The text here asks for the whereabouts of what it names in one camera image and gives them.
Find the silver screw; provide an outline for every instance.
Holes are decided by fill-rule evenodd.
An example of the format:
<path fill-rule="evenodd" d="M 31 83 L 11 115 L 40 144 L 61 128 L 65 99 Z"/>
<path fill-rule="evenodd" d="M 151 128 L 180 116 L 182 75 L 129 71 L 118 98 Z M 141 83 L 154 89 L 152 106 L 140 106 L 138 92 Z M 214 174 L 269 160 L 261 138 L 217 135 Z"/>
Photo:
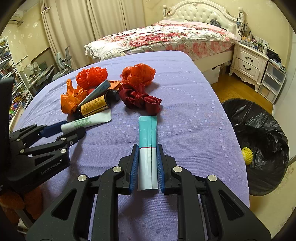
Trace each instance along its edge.
<path fill-rule="evenodd" d="M 114 172 L 120 172 L 121 171 L 121 167 L 113 167 L 112 171 Z"/>
<path fill-rule="evenodd" d="M 208 179 L 211 181 L 211 182 L 215 182 L 217 181 L 217 177 L 215 175 L 209 175 L 208 176 Z"/>
<path fill-rule="evenodd" d="M 174 170 L 174 172 L 181 172 L 182 171 L 182 167 L 176 166 L 176 167 L 173 168 L 173 170 Z"/>
<path fill-rule="evenodd" d="M 83 182 L 83 181 L 85 181 L 85 180 L 86 180 L 86 175 L 80 175 L 80 176 L 78 177 L 78 181 Z"/>

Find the wooden floor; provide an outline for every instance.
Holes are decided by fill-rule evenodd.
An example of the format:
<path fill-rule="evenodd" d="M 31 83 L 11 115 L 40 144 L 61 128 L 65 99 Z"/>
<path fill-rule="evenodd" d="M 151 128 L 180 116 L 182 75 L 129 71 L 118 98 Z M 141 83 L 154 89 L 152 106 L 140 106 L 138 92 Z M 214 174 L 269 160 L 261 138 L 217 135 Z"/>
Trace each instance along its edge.
<path fill-rule="evenodd" d="M 253 101 L 272 113 L 272 103 L 265 99 L 262 95 L 255 92 L 255 86 L 243 82 L 236 74 L 229 76 L 222 74 L 219 76 L 218 82 L 211 85 L 220 102 L 231 98 L 241 98 Z"/>

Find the ceiling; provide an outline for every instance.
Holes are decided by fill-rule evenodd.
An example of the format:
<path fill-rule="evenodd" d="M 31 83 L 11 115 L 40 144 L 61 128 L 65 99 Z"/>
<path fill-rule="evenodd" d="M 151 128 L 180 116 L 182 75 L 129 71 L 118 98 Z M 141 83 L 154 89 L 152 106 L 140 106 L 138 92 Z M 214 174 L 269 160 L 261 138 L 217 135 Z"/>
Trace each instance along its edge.
<path fill-rule="evenodd" d="M 38 2 L 40 2 L 40 0 L 26 0 L 18 9 L 26 12 Z"/>

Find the white carved bed frame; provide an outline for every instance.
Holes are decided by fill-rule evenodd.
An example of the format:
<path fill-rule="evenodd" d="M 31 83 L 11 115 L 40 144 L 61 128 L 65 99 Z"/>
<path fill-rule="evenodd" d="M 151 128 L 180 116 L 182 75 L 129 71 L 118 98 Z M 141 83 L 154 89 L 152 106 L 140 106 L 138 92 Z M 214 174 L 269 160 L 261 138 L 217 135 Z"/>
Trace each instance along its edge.
<path fill-rule="evenodd" d="M 211 19 L 217 20 L 222 28 L 235 34 L 239 39 L 237 19 L 229 15 L 226 9 L 208 0 L 183 0 L 171 7 L 166 14 L 165 20 L 184 19 L 187 21 L 210 23 Z M 214 54 L 195 60 L 194 63 L 201 72 L 205 72 L 223 63 L 232 60 L 233 50 Z"/>

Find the tufted headboard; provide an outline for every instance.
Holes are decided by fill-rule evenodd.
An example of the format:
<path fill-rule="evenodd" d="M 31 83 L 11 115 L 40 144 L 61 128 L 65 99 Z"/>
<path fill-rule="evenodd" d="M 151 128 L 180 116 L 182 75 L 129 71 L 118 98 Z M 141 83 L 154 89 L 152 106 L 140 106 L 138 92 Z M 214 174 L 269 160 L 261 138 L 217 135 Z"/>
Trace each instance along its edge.
<path fill-rule="evenodd" d="M 194 22 L 210 23 L 211 19 L 217 20 L 222 28 L 239 36 L 237 19 L 226 12 L 226 9 L 208 0 L 183 0 L 171 8 L 166 20 L 184 19 Z"/>

